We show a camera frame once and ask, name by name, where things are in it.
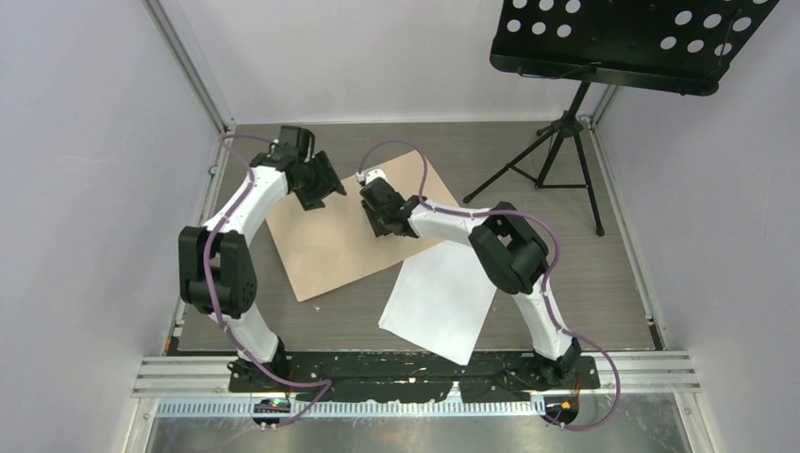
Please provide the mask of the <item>brown cardboard folder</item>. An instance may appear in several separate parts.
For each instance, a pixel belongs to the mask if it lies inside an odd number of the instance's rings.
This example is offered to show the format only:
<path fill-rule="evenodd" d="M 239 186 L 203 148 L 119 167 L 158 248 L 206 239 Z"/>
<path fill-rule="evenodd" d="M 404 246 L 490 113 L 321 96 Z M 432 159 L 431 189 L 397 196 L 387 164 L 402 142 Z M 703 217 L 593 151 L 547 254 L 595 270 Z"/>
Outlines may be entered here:
<path fill-rule="evenodd" d="M 385 270 L 441 242 L 376 237 L 361 206 L 357 177 L 352 174 L 342 183 L 346 194 L 331 194 L 322 209 L 305 211 L 291 195 L 266 217 L 299 302 Z"/>

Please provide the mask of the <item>white paper sheets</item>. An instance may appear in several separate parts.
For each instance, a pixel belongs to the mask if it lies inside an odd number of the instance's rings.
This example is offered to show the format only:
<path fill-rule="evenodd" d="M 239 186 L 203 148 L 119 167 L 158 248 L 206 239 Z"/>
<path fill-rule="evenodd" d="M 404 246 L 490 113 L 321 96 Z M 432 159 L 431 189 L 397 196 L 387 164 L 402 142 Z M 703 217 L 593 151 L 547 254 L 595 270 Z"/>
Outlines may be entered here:
<path fill-rule="evenodd" d="M 442 242 L 403 262 L 378 326 L 466 365 L 495 294 L 471 247 Z"/>

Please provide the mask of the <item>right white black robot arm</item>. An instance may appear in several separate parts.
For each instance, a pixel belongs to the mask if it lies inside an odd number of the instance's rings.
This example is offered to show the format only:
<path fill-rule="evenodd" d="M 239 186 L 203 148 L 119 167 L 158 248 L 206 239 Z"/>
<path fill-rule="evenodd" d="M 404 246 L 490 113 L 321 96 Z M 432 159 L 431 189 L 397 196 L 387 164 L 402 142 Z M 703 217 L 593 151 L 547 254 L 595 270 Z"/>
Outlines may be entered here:
<path fill-rule="evenodd" d="M 436 238 L 470 247 L 489 281 L 517 304 L 542 381 L 557 388 L 575 376 L 582 349 L 558 309 L 550 285 L 555 261 L 529 215 L 506 202 L 467 210 L 420 195 L 404 197 L 380 170 L 359 173 L 357 182 L 377 237 Z"/>

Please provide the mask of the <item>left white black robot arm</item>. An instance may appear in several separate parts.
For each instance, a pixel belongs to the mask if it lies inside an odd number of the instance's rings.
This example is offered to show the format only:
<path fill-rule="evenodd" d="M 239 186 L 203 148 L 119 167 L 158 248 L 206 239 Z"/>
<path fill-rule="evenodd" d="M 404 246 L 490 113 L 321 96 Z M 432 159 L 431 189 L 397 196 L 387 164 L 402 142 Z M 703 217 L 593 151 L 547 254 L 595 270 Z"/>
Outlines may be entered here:
<path fill-rule="evenodd" d="M 254 363 L 253 378 L 264 389 L 281 389 L 289 365 L 277 355 L 282 342 L 257 306 L 258 278 L 249 245 L 268 215 L 295 197 L 302 210 L 317 210 L 345 189 L 326 152 L 314 150 L 315 135 L 299 126 L 282 126 L 266 151 L 246 163 L 242 184 L 201 226 L 186 226 L 178 236 L 179 292 L 183 302 L 210 316 L 241 359 Z"/>

